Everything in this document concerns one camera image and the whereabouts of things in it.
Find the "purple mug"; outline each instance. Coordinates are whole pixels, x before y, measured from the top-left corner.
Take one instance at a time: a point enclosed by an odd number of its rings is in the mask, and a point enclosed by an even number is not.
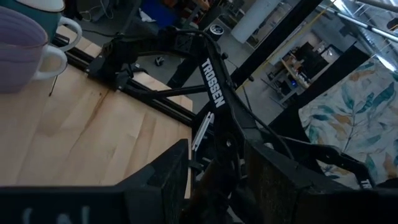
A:
[[[68,65],[60,49],[48,45],[47,33],[33,19],[0,6],[0,93],[20,91],[31,80],[43,80],[61,74]],[[40,72],[44,57],[56,56],[61,65]]]

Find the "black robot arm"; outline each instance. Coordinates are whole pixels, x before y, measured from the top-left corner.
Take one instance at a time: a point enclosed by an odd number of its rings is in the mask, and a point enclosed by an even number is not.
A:
[[[245,223],[395,220],[397,192],[370,190],[374,183],[364,164],[332,147],[261,131],[256,117],[234,91],[220,48],[207,34],[167,29],[150,39],[124,38],[103,47],[87,69],[90,78],[129,95],[161,98],[187,89],[138,90],[131,84],[134,69],[129,64],[144,55],[172,54],[195,58],[200,68],[204,85],[197,88],[207,91],[215,115],[215,159],[188,205],[182,206],[188,141],[181,140],[112,187],[0,188],[1,223],[226,223],[228,206]],[[275,149],[265,146],[264,139]],[[284,142],[296,143],[294,150],[306,150],[312,159],[354,172],[362,188],[369,190],[351,190],[302,166],[291,158]]]

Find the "blue object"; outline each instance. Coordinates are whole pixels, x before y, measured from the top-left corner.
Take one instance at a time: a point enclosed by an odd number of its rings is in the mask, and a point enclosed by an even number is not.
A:
[[[173,9],[162,4],[160,0],[145,0],[141,9],[156,20],[160,29],[171,26],[178,19]]]

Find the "wooden table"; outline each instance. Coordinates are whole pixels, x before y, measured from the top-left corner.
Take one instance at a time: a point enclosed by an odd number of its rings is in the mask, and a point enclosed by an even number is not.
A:
[[[210,8],[208,0],[192,0],[192,2],[195,3],[196,6],[189,15],[188,19],[184,22],[182,26],[183,29],[188,29],[190,27],[191,22],[193,21],[195,16],[199,13],[200,9],[207,11]]]
[[[287,95],[284,95],[284,97],[280,100],[274,99],[273,97],[270,96],[270,98],[275,101],[276,103],[278,103],[279,105],[284,107],[284,103],[290,98],[292,97],[295,93],[299,94],[300,92],[303,92],[304,90],[306,90],[309,87],[309,84],[304,83],[299,76],[297,75],[297,72],[292,68],[292,66],[290,66],[285,60],[281,59],[280,60],[283,64],[283,66],[285,67],[285,69],[287,70],[287,73],[284,73],[283,70],[280,71],[275,78],[272,79],[272,81],[269,83],[270,86],[273,86],[274,83],[277,80],[280,80],[281,78],[284,79],[284,81],[287,83],[287,85],[290,88],[290,92]],[[297,82],[298,86],[293,86],[293,84],[291,83],[291,81],[288,79],[288,76],[291,75],[293,77],[293,79]]]
[[[58,32],[75,36],[65,27]],[[92,56],[101,50],[84,38],[77,47]],[[55,63],[47,58],[43,69]],[[167,89],[145,73],[135,79]],[[114,185],[179,139],[190,140],[189,127],[70,65],[49,97],[52,83],[32,82],[18,94],[0,95],[0,185]],[[192,109],[185,96],[170,99]]]

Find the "teal mug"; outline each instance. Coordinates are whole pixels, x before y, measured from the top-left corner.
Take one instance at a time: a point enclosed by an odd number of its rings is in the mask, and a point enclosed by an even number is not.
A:
[[[49,37],[49,42],[51,42],[52,39],[55,37],[58,26],[67,25],[69,28],[77,33],[77,37],[68,45],[59,48],[64,52],[74,48],[76,44],[79,43],[83,33],[81,27],[77,22],[62,16],[63,8],[60,9],[61,11],[45,11],[39,7],[36,8],[35,5],[29,5],[22,2],[23,1],[19,2],[16,0],[0,0],[0,6],[4,6],[14,11],[25,14],[26,16],[29,16],[31,19],[36,21],[46,31]]]

